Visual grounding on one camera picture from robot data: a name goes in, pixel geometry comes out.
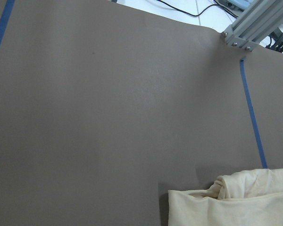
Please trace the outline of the aluminium frame post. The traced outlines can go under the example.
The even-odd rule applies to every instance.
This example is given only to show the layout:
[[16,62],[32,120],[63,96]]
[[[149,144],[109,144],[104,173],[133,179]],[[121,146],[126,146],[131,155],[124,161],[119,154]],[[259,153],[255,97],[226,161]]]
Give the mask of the aluminium frame post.
[[223,32],[227,45],[252,51],[283,23],[283,0],[254,0]]

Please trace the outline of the cream long-sleeve printed shirt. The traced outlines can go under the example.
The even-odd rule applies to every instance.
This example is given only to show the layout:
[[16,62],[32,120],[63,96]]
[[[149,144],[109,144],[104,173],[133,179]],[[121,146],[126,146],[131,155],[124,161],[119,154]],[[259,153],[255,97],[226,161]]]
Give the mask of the cream long-sleeve printed shirt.
[[168,192],[170,226],[283,226],[283,169],[218,176],[207,190]]

